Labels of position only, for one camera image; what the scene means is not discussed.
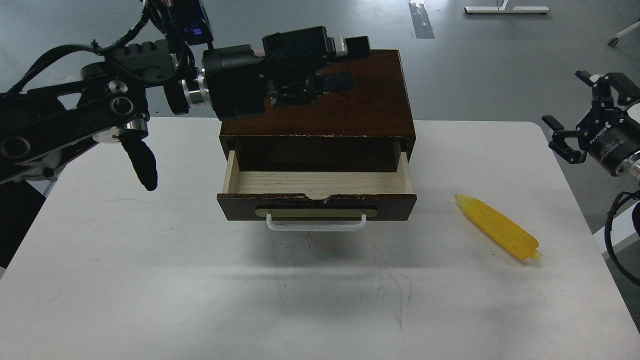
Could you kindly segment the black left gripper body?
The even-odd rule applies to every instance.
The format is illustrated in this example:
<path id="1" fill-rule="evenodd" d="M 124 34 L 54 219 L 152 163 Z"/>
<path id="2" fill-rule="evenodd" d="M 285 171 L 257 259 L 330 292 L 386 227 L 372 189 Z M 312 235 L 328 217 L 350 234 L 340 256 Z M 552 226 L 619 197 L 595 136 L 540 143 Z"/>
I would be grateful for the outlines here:
<path id="1" fill-rule="evenodd" d="M 260 116 L 267 99 L 273 107 L 315 103 L 327 94 L 320 70 L 371 55 L 367 36 L 334 38 L 324 26 L 270 34 L 262 46 L 263 54 L 248 44 L 203 53 L 203 83 L 220 121 Z"/>

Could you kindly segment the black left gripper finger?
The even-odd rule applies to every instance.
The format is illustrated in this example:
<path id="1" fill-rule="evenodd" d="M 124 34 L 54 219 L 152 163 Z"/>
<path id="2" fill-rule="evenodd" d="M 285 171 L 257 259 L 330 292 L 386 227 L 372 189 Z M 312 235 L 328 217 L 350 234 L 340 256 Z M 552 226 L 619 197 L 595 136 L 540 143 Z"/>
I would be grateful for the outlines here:
<path id="1" fill-rule="evenodd" d="M 320 75 L 322 93 L 347 91 L 354 87 L 354 77 L 350 71 L 339 71 Z"/>

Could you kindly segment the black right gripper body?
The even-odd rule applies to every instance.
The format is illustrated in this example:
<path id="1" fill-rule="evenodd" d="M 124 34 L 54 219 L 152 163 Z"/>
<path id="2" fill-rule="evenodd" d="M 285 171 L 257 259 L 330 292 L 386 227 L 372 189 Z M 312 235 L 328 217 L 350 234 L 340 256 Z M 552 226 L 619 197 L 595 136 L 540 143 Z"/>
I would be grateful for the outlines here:
<path id="1" fill-rule="evenodd" d="M 620 177 L 623 164 L 639 152 L 639 122 L 619 107 L 591 109 L 576 126 L 578 146 L 594 158 L 611 176 Z"/>

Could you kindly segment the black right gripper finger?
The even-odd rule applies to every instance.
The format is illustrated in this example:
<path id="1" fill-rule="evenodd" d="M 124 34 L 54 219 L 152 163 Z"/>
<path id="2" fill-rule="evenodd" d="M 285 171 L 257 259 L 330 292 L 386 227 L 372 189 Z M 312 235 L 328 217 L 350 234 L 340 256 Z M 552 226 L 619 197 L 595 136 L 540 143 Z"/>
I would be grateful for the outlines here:
<path id="1" fill-rule="evenodd" d="M 542 116 L 542 121 L 551 129 L 551 141 L 548 147 L 556 155 L 569 164 L 582 164 L 586 161 L 587 152 L 576 150 L 567 144 L 566 139 L 582 139 L 588 136 L 584 130 L 566 130 L 565 127 L 552 115 Z"/>
<path id="2" fill-rule="evenodd" d="M 578 70 L 574 75 L 591 89 L 591 109 L 601 111 L 614 109 L 617 105 L 629 107 L 639 103 L 640 89 L 630 78 L 622 72 L 610 72 L 605 75 L 590 74 L 585 70 Z M 617 93 L 617 105 L 611 91 Z"/>

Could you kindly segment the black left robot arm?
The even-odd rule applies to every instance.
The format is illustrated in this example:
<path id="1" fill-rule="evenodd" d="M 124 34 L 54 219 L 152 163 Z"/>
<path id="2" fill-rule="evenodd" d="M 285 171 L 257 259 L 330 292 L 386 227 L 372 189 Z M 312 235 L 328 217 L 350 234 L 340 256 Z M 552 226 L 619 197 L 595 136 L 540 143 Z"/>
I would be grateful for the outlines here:
<path id="1" fill-rule="evenodd" d="M 162 87 L 180 116 L 210 106 L 220 121 L 260 116 L 274 107 L 315 103 L 354 86 L 336 63 L 371 55 L 370 39 L 333 38 L 324 26 L 277 32 L 250 45 L 214 48 L 199 0 L 146 0 L 137 23 L 106 47 L 65 44 L 48 50 L 1 94 L 1 183 L 55 182 L 68 163 L 99 143 L 124 148 L 147 191 L 157 162 L 144 143 L 146 90 Z"/>

